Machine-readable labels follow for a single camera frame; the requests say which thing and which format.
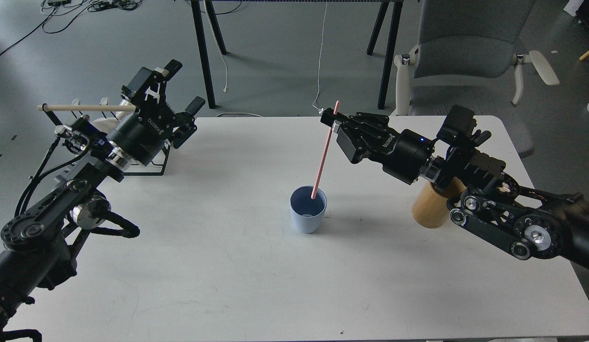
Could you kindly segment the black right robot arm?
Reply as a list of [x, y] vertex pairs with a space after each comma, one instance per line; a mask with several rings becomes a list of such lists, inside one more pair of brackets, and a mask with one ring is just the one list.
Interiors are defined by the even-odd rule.
[[387, 115], [328, 108], [320, 120], [338, 125], [337, 143], [352, 164], [366, 158], [405, 184], [422, 177], [441, 191], [457, 178], [464, 190], [448, 197], [451, 221], [491, 245], [518, 260], [561, 256], [589, 270], [589, 202], [518, 184], [505, 162], [478, 150], [491, 134], [475, 130], [468, 108], [453, 106], [437, 133], [445, 157], [433, 156], [435, 139], [390, 128]]

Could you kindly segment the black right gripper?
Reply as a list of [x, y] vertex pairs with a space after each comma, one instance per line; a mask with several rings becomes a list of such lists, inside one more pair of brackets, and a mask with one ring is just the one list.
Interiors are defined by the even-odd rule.
[[369, 159], [381, 164], [385, 173], [410, 185], [434, 153], [435, 141], [408, 129], [395, 136], [388, 120], [387, 115], [344, 115], [333, 108], [320, 114], [320, 123], [337, 132], [337, 144], [351, 164]]

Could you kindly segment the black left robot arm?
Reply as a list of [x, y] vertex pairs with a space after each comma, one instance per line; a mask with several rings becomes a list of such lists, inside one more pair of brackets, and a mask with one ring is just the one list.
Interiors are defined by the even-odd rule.
[[168, 81], [182, 68], [171, 60], [153, 70], [143, 67], [121, 89], [118, 106], [48, 105], [57, 126], [50, 156], [60, 142], [75, 157], [44, 171], [42, 162], [22, 193], [14, 217], [0, 230], [0, 342], [42, 340], [39, 331], [5, 331], [22, 304], [33, 304], [35, 288], [53, 290], [77, 274], [77, 256], [91, 234], [135, 238], [140, 230], [111, 209], [98, 186], [122, 181], [131, 165], [147, 166], [159, 153], [181, 147], [196, 131], [195, 115], [205, 104], [195, 97], [180, 113], [166, 102]]

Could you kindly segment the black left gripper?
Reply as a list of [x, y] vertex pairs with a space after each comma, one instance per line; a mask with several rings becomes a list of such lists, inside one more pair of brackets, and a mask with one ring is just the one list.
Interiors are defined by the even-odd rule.
[[176, 113], [166, 99], [167, 83], [182, 63], [171, 60], [164, 67], [141, 67], [121, 87], [121, 99], [135, 106], [107, 138], [133, 163], [147, 166], [166, 144], [179, 149], [196, 131], [196, 114], [206, 101], [196, 96], [184, 111]]

